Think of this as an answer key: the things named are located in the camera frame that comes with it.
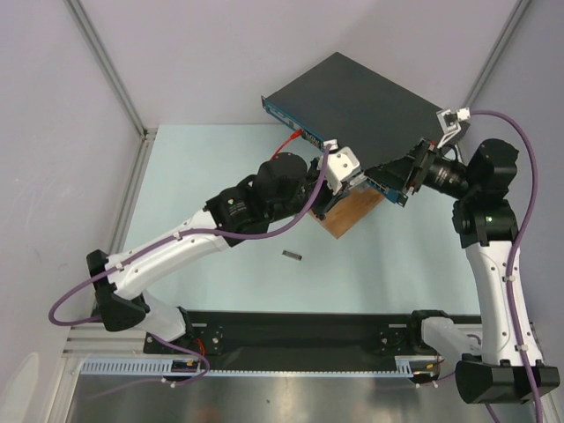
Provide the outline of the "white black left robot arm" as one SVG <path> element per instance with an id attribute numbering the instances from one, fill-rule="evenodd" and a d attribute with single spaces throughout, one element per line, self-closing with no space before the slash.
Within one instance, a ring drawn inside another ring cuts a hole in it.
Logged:
<path id="1" fill-rule="evenodd" d="M 194 331 L 186 310 L 152 297 L 148 288 L 167 274 L 243 241 L 262 240 L 271 224 L 297 223 L 306 213 L 323 219 L 360 174 L 360 163 L 343 148 L 306 163 L 283 152 L 222 190 L 178 227 L 142 247 L 87 257 L 100 319 L 109 332 L 139 328 L 176 353 L 190 349 Z"/>

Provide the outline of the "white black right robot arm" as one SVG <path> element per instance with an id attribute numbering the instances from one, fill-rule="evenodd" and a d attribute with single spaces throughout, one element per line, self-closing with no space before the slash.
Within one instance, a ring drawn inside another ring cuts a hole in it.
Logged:
<path id="1" fill-rule="evenodd" d="M 417 311 L 405 342 L 414 353 L 434 349 L 455 361 L 466 404 L 525 403 L 560 386 L 558 368 L 545 364 L 532 334 L 523 297 L 521 227 L 506 198 L 517 158 L 514 146 L 490 138 L 464 165 L 423 139 L 403 158 L 365 173 L 380 190 L 400 190 L 400 204 L 423 186 L 455 200 L 452 221 L 477 287 L 481 341 L 472 342 L 441 311 Z"/>

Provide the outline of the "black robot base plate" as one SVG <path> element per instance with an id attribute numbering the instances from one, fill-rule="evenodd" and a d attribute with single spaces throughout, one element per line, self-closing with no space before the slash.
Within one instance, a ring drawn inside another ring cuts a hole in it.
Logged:
<path id="1" fill-rule="evenodd" d="M 376 352 L 376 333 L 404 324 L 407 356 L 436 351 L 412 334 L 409 315 L 190 311 L 192 332 L 180 346 L 202 352 L 211 366 L 281 370 L 369 370 L 399 356 Z"/>

